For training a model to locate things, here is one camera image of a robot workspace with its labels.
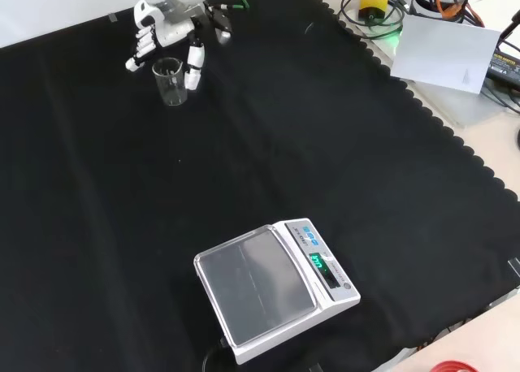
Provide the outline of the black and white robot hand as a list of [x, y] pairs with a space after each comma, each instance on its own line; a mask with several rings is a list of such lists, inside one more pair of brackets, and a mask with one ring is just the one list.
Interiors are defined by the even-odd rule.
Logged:
[[135, 35], [136, 48], [125, 63], [126, 69], [137, 71], [157, 50], [187, 40], [189, 49], [184, 84], [186, 89], [196, 90], [206, 57], [199, 31], [207, 22], [213, 27], [218, 42], [226, 44], [232, 35], [231, 22], [224, 14], [227, 9], [226, 5], [212, 6], [207, 2], [187, 5], [176, 0], [166, 0], [152, 5], [146, 0], [140, 0], [133, 9], [138, 28]]

